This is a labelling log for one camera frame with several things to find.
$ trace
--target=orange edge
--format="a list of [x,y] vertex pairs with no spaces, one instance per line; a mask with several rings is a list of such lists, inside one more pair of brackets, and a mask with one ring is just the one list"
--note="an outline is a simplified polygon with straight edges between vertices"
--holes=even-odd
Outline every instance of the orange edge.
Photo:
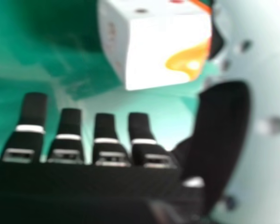
[[211,7],[205,5],[200,0],[189,0],[190,2],[194,3],[195,5],[202,8],[204,11],[206,11],[208,14],[211,14]]

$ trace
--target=cardboard box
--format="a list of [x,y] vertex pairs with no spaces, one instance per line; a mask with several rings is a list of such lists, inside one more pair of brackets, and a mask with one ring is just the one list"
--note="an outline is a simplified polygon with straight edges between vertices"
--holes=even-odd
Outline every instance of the cardboard box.
[[99,0],[104,53],[127,90],[195,80],[209,52],[210,13],[191,1]]

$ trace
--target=box top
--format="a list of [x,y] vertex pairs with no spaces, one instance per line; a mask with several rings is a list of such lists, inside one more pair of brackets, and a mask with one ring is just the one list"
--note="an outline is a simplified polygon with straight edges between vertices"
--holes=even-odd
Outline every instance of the box top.
[[209,14],[189,0],[105,0],[127,19],[142,19],[147,17]]

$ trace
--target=green background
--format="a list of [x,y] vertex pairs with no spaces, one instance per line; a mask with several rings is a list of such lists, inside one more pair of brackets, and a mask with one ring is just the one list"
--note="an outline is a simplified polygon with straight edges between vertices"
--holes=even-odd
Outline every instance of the green background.
[[87,163],[97,112],[116,115],[127,150],[130,112],[149,113],[152,130],[167,150],[191,134],[196,94],[216,68],[206,63],[192,83],[127,92],[102,53],[97,29],[95,0],[0,0],[0,152],[24,94],[31,91],[49,96],[44,155],[65,107],[83,110]]

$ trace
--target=white box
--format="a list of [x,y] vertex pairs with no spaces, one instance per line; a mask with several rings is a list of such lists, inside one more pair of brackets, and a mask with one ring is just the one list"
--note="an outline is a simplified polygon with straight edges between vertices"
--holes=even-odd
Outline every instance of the white box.
[[210,14],[190,1],[99,0],[98,23],[127,90],[193,81],[209,52]]

